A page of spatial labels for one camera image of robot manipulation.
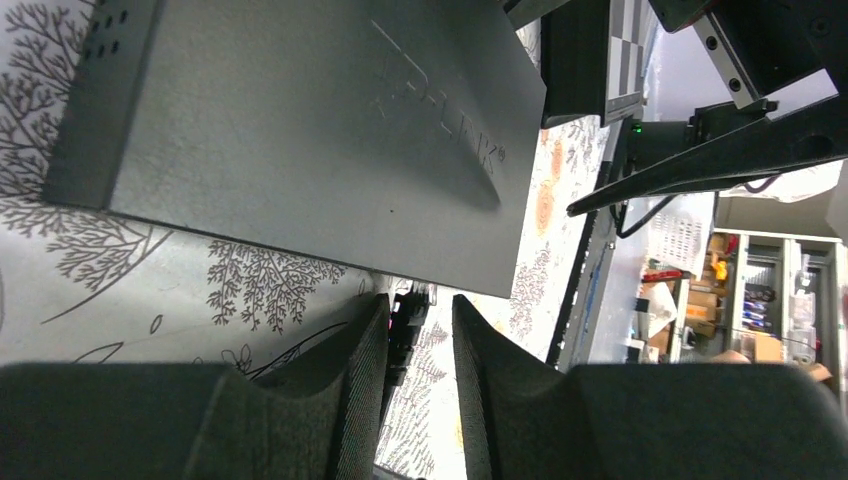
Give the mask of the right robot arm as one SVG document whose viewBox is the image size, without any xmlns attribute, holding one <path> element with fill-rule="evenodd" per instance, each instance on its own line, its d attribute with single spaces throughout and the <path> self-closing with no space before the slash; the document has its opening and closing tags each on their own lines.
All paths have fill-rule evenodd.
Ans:
<svg viewBox="0 0 848 480">
<path fill-rule="evenodd" d="M 541 125 L 619 122 L 632 172 L 569 206 L 579 216 L 647 196 L 714 192 L 847 156 L 843 1 L 506 1 L 541 27 Z M 693 28 L 730 100 L 686 121 L 642 121 L 647 22 Z"/>
</svg>

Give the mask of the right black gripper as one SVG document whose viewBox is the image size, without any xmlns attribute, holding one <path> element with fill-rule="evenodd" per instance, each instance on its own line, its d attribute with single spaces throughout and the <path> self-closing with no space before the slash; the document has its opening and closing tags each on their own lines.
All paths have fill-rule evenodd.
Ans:
<svg viewBox="0 0 848 480">
<path fill-rule="evenodd" d="M 575 201 L 575 217 L 632 198 L 730 188 L 847 157 L 845 1 L 650 3 L 668 33 L 692 27 L 733 103 L 743 109 L 820 70 L 841 94 L 762 118 Z"/>
</svg>

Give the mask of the black router box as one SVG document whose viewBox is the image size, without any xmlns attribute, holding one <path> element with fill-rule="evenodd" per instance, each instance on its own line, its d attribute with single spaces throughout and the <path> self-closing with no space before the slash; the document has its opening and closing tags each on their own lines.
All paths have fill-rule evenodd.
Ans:
<svg viewBox="0 0 848 480">
<path fill-rule="evenodd" d="M 99 1 L 42 196 L 506 297 L 545 92 L 493 1 Z"/>
</svg>

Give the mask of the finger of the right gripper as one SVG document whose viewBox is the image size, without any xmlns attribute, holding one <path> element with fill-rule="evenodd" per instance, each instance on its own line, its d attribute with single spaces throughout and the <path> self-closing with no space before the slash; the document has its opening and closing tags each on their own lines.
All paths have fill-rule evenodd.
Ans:
<svg viewBox="0 0 848 480">
<path fill-rule="evenodd" d="M 569 0 L 504 0 L 502 9 L 514 30 L 519 30 L 568 3 Z"/>
</svg>

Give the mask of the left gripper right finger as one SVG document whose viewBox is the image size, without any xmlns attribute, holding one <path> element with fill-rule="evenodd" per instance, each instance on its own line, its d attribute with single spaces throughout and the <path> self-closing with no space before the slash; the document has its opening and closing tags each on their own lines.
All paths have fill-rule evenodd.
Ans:
<svg viewBox="0 0 848 480">
<path fill-rule="evenodd" d="M 471 479 L 843 479 L 847 422 L 780 364 L 582 364 L 559 372 L 464 296 L 452 328 Z"/>
</svg>

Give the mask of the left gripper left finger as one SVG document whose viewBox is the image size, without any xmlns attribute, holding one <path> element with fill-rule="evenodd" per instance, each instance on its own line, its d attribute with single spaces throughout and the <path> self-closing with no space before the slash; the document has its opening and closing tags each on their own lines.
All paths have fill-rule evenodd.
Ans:
<svg viewBox="0 0 848 480">
<path fill-rule="evenodd" d="M 284 366 L 22 363 L 1 371 L 5 479 L 368 479 L 386 295 Z"/>
</svg>

